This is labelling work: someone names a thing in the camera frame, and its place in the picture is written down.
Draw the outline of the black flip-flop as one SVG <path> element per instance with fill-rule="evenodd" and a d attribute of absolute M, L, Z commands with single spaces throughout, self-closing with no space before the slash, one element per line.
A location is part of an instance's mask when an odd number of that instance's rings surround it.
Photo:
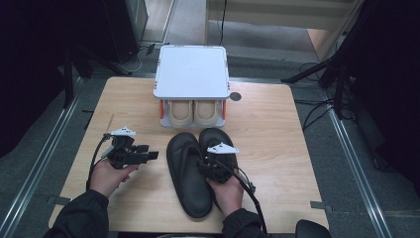
<path fill-rule="evenodd" d="M 233 142 L 224 131 L 217 128 L 207 128 L 203 130 L 199 135 L 199 146 L 202 154 L 202 158 L 199 161 L 202 161 L 204 159 L 204 156 L 206 155 L 204 149 L 205 146 L 209 146 L 211 143 L 219 142 L 223 142 L 225 144 L 233 146 Z"/>
<path fill-rule="evenodd" d="M 201 148 L 193 134 L 175 135 L 166 147 L 166 161 L 172 183 L 186 214 L 200 219 L 212 209 L 211 192 L 206 178 L 199 172 Z"/>

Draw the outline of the metal floor rail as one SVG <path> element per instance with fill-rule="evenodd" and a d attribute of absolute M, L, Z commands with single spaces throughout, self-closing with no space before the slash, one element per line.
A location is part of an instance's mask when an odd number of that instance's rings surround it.
<path fill-rule="evenodd" d="M 350 139 L 347 128 L 343 121 L 334 112 L 334 107 L 329 106 L 329 109 L 330 119 L 345 153 L 376 237 L 393 238 L 384 213 L 376 199 L 373 189 L 359 160 L 359 156 L 355 150 L 352 140 Z"/>
<path fill-rule="evenodd" d="M 0 238 L 11 238 L 15 232 L 73 114 L 83 79 L 79 76 L 73 83 L 69 104 L 62 107 L 54 100 L 18 146 L 0 160 Z"/>

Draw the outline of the dark cabinet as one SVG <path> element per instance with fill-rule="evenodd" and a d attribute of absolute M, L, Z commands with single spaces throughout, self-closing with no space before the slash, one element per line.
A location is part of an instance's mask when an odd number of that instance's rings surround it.
<path fill-rule="evenodd" d="M 103 0 L 110 30 L 111 59 L 125 62 L 140 51 L 148 21 L 145 0 Z"/>

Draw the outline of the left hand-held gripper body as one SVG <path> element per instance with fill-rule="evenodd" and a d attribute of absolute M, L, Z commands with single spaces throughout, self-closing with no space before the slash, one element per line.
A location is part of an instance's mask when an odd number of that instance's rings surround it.
<path fill-rule="evenodd" d="M 110 133 L 112 143 L 107 149 L 107 158 L 111 165 L 119 170 L 127 165 L 140 165 L 148 161 L 148 153 L 138 153 L 134 145 L 136 132 L 128 127 L 114 130 Z"/>

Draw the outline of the cream clog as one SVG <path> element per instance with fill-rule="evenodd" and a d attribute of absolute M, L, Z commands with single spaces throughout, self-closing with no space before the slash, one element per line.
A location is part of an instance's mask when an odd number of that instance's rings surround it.
<path fill-rule="evenodd" d="M 218 102 L 197 100 L 194 103 L 194 123 L 197 127 L 214 127 L 218 121 Z"/>
<path fill-rule="evenodd" d="M 193 110 L 191 101 L 170 101 L 169 122 L 175 128 L 189 127 L 193 122 Z"/>

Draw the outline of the grey tape piece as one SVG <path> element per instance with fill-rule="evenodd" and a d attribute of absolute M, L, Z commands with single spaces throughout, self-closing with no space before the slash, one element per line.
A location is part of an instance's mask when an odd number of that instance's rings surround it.
<path fill-rule="evenodd" d="M 321 202 L 321 201 L 311 201 L 310 206 L 313 209 L 322 209 L 327 213 L 331 213 L 333 211 L 333 208 L 332 208 L 331 205 L 328 205 L 328 204 L 326 204 L 324 202 Z"/>
<path fill-rule="evenodd" d="M 54 196 L 54 195 L 51 195 L 47 200 L 47 204 L 53 204 L 53 205 L 67 205 L 70 202 L 71 202 L 71 199 L 68 197 L 61 197 L 61 196 Z"/>

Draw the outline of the dark rounded object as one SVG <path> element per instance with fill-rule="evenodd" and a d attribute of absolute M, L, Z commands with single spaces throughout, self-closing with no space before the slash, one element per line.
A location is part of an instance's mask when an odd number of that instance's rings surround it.
<path fill-rule="evenodd" d="M 295 227 L 295 238 L 332 238 L 332 236 L 324 226 L 301 219 Z"/>

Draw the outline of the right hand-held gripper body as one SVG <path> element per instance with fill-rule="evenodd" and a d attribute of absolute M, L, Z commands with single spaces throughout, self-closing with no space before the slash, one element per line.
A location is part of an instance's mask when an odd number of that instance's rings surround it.
<path fill-rule="evenodd" d="M 205 146 L 204 159 L 197 163 L 199 172 L 218 183 L 226 182 L 238 168 L 237 148 L 223 142 Z"/>

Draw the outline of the person's right hand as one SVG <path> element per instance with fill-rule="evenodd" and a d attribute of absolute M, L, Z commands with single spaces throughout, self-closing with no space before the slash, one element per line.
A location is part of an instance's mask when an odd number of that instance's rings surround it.
<path fill-rule="evenodd" d="M 214 190 L 216 201 L 225 216 L 242 208 L 244 190 L 236 178 L 230 177 L 224 183 L 209 178 L 207 182 Z"/>

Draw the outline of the black curtain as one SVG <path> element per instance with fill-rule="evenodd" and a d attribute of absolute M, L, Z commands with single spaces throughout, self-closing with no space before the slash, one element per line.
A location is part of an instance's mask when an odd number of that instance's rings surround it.
<path fill-rule="evenodd" d="M 67 61 L 87 73 L 82 43 L 99 0 L 0 0 L 0 158 L 19 144 L 69 81 Z"/>
<path fill-rule="evenodd" d="M 341 50 L 374 152 L 420 196 L 420 0 L 365 0 Z"/>

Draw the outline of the person's left hand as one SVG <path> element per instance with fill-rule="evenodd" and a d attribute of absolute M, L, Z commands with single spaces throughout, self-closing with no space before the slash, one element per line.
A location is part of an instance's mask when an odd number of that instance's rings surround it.
<path fill-rule="evenodd" d="M 101 160 L 94 166 L 89 188 L 109 197 L 122 182 L 130 179 L 131 173 L 138 169 L 138 165 L 128 165 L 117 170 L 108 159 Z"/>

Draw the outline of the black tripod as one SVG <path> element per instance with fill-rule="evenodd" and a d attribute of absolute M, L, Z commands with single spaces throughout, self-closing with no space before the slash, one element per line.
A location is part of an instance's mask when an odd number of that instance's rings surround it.
<path fill-rule="evenodd" d="M 344 115 L 342 113 L 342 109 L 344 107 L 344 85 L 346 79 L 349 77 L 346 62 L 348 61 L 351 47 L 352 40 L 350 38 L 345 38 L 340 47 L 332 56 L 323 60 L 322 62 L 316 63 L 314 66 L 311 66 L 290 78 L 283 79 L 282 82 L 295 83 L 304 77 L 315 74 L 320 70 L 324 70 L 321 78 L 318 81 L 318 84 L 321 88 L 326 89 L 329 88 L 334 81 L 336 81 L 334 110 L 337 117 L 339 119 L 343 119 Z"/>

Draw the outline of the wooden cabinet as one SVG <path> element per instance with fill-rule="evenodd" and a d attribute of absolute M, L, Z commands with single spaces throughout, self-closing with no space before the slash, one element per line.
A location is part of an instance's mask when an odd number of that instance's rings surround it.
<path fill-rule="evenodd" d="M 206 0 L 208 20 L 306 29 L 319 60 L 349 31 L 365 0 Z"/>

